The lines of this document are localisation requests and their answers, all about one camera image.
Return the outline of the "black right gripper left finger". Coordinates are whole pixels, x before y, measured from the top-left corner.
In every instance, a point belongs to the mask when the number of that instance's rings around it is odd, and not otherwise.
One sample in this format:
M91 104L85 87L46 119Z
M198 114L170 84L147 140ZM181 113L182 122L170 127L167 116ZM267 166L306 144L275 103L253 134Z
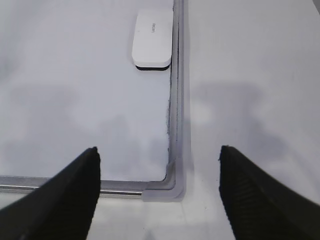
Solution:
M0 211L2 240L85 240L101 190L97 147Z

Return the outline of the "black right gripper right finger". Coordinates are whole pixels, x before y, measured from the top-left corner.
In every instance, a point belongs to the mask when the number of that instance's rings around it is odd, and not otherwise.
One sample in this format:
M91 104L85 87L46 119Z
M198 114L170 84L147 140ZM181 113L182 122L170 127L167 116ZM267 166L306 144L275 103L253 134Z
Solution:
M320 206L291 190L233 146L219 155L219 194L237 240L318 240Z

